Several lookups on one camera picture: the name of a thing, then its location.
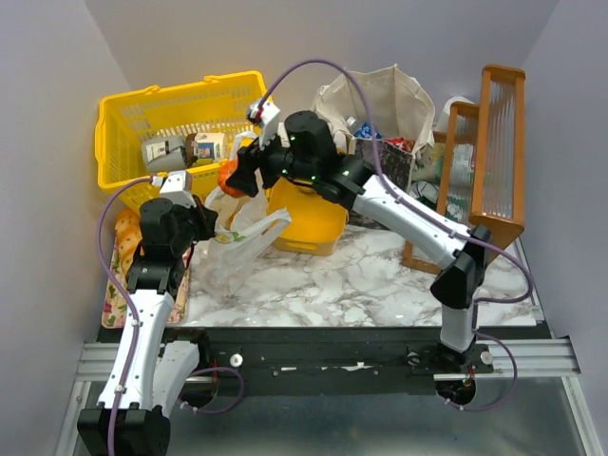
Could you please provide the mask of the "yellow shopping basket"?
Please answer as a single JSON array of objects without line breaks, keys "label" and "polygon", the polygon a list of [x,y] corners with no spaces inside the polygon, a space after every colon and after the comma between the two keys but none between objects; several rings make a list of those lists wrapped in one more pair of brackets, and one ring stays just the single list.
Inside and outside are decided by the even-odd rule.
[{"label": "yellow shopping basket", "polygon": [[103,98],[95,128],[98,186],[111,195],[128,182],[146,177],[142,144],[147,140],[223,133],[231,147],[236,134],[258,132],[246,120],[246,111],[265,93],[262,74],[247,70]]}]

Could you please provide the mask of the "grey box package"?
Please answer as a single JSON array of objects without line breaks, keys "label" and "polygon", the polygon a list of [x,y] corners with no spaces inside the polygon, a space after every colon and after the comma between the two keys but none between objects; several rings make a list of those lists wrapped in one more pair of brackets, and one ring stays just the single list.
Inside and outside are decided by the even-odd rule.
[{"label": "grey box package", "polygon": [[187,167],[185,138],[181,135],[156,137],[141,145],[142,160],[148,174],[180,171]]}]

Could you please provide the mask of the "red snack bag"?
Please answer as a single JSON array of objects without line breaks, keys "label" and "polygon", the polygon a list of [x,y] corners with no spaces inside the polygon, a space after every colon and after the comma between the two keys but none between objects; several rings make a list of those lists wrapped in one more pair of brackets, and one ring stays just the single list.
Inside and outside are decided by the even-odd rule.
[{"label": "red snack bag", "polygon": [[398,149],[401,149],[407,153],[412,153],[414,146],[415,146],[415,140],[409,140],[403,137],[399,137],[399,138],[393,138],[393,139],[384,139],[385,143],[388,143]]}]

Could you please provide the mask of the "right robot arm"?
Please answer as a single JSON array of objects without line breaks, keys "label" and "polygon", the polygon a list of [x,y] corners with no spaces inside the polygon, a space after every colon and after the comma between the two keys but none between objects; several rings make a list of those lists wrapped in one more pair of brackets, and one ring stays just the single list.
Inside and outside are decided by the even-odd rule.
[{"label": "right robot arm", "polygon": [[473,297],[485,279],[490,232],[443,218],[410,197],[374,166],[336,150],[328,124],[310,110],[286,120],[289,144],[278,134],[278,109],[252,105],[247,119],[259,127],[254,142],[237,152],[237,168],[226,180],[249,197],[279,180],[311,189],[323,200],[373,219],[421,249],[440,272],[430,286],[442,306],[436,359],[458,368],[470,361],[476,341]]}]

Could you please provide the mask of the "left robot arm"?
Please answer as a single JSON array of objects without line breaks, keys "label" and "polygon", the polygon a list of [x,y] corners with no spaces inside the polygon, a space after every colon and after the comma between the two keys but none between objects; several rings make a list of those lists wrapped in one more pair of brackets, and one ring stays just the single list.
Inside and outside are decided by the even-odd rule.
[{"label": "left robot arm", "polygon": [[215,234],[215,212],[196,196],[151,199],[141,207],[142,242],[127,274],[128,303],[112,371],[77,429],[92,455],[163,455],[169,416],[199,364],[198,342],[162,343],[186,272],[183,256]]}]

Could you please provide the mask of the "white plastic grocery bag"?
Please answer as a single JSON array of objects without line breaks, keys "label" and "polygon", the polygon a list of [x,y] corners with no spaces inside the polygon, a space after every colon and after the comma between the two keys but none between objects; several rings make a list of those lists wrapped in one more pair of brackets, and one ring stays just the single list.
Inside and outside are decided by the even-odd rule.
[{"label": "white plastic grocery bag", "polygon": [[257,257],[289,226],[287,209],[268,213],[268,199],[257,170],[255,197],[234,197],[217,186],[206,197],[204,206],[218,213],[216,236],[201,256],[193,277],[214,297],[234,294],[254,269]]}]

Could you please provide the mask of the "wooden rack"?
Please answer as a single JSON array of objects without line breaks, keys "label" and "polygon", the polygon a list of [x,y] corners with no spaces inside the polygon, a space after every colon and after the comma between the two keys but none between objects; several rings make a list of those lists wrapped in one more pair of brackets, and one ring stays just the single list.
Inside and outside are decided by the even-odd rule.
[{"label": "wooden rack", "polygon": [[446,151],[432,210],[484,225],[502,249],[524,230],[524,84],[519,68],[486,66],[479,101],[450,100],[434,131]]}]

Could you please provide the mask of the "baguette bread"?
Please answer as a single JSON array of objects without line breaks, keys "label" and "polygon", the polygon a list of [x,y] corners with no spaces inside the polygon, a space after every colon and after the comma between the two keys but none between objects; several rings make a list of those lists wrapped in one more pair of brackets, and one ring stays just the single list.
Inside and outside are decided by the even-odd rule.
[{"label": "baguette bread", "polygon": [[126,275],[142,240],[139,215],[131,209],[123,209],[115,220],[115,235],[121,269]]}]

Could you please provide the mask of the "small orange pumpkin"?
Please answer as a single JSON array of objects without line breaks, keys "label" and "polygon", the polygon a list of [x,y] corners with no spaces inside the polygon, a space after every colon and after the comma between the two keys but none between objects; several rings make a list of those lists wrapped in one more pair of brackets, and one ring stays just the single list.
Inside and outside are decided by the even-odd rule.
[{"label": "small orange pumpkin", "polygon": [[239,198],[244,197],[245,194],[242,191],[230,186],[227,183],[228,179],[237,170],[237,167],[238,167],[237,160],[229,160],[220,167],[219,174],[218,174],[218,187],[224,194],[226,194],[232,198],[239,199]]}]

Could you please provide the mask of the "beige canvas tote bag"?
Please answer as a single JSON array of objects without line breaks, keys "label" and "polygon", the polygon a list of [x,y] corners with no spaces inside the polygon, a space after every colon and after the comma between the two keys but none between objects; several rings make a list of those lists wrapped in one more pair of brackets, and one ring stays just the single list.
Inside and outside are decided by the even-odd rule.
[{"label": "beige canvas tote bag", "polygon": [[[319,88],[313,99],[313,112],[328,122],[337,147],[365,162],[375,164],[371,140],[355,138],[348,131],[346,119],[354,117],[372,124],[382,135],[378,146],[385,176],[407,192],[411,186],[415,162],[420,159],[426,147],[434,146],[433,101],[415,78],[397,66],[369,73],[354,71],[351,75],[366,95],[373,112],[372,122],[369,121],[354,85],[343,75]],[[384,139],[399,137],[415,140],[412,153],[384,142]]]}]

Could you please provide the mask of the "milk carton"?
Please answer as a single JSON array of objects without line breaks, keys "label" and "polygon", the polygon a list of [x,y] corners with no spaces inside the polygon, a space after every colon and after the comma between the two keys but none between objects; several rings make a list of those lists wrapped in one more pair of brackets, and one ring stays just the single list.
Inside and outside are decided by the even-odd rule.
[{"label": "milk carton", "polygon": [[227,157],[227,145],[224,133],[191,133],[185,139],[186,159],[191,166],[220,162]]}]

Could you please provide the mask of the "green snack bag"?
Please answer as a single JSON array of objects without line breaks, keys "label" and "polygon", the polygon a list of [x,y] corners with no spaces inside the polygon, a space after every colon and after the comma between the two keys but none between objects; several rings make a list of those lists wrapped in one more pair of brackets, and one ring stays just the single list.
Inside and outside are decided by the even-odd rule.
[{"label": "green snack bag", "polygon": [[436,208],[439,196],[445,151],[443,142],[426,147],[412,171],[410,194],[431,209]]}]

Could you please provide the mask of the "yellow plastic tray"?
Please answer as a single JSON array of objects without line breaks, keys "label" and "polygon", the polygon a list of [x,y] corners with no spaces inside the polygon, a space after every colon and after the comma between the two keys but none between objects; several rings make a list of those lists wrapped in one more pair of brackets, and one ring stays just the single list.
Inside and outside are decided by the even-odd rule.
[{"label": "yellow plastic tray", "polygon": [[292,219],[273,245],[280,251],[326,257],[341,238],[348,211],[308,187],[280,179],[270,191],[268,214],[286,209]]}]

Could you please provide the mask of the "floral placemat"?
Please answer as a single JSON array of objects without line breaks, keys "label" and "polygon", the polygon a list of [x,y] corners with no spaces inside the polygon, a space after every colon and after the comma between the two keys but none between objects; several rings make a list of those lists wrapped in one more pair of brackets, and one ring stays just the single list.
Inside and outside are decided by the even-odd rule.
[{"label": "floral placemat", "polygon": [[[114,243],[110,270],[121,284],[125,285],[121,258],[118,253],[118,244]],[[190,284],[190,271],[186,270],[177,294],[177,300],[167,318],[167,324],[173,325],[181,322],[186,313],[187,296]],[[104,308],[101,324],[105,329],[122,329],[126,319],[127,304],[123,295],[117,290],[115,284],[109,279],[104,296]]]}]

